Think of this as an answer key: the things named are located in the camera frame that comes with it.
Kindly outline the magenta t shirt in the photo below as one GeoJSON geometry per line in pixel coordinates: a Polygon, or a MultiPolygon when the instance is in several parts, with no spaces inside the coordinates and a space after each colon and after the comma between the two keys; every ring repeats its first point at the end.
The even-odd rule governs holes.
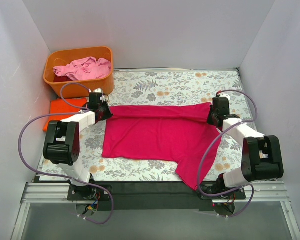
{"type": "Polygon", "coordinates": [[[188,106],[120,105],[110,108],[102,157],[177,163],[175,172],[191,189],[212,168],[218,140],[203,157],[218,130],[207,123],[211,103],[188,106]]]}

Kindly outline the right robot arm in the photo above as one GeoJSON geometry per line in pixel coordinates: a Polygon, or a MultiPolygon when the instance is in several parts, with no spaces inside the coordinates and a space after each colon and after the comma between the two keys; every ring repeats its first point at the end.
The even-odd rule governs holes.
{"type": "Polygon", "coordinates": [[[211,194],[227,199],[237,187],[283,177],[284,166],[278,137],[264,135],[249,127],[239,116],[230,114],[227,97],[212,99],[207,123],[232,137],[242,147],[240,167],[220,174],[211,187],[211,194]]]}

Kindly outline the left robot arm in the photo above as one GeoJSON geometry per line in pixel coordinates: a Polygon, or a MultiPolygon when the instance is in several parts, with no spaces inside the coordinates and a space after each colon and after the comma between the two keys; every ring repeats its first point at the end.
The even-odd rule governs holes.
{"type": "Polygon", "coordinates": [[[86,113],[75,114],[63,120],[48,123],[43,157],[60,167],[76,186],[85,200],[96,196],[96,187],[91,184],[92,175],[85,169],[80,157],[80,133],[98,122],[113,116],[103,91],[98,88],[89,93],[86,113]]]}

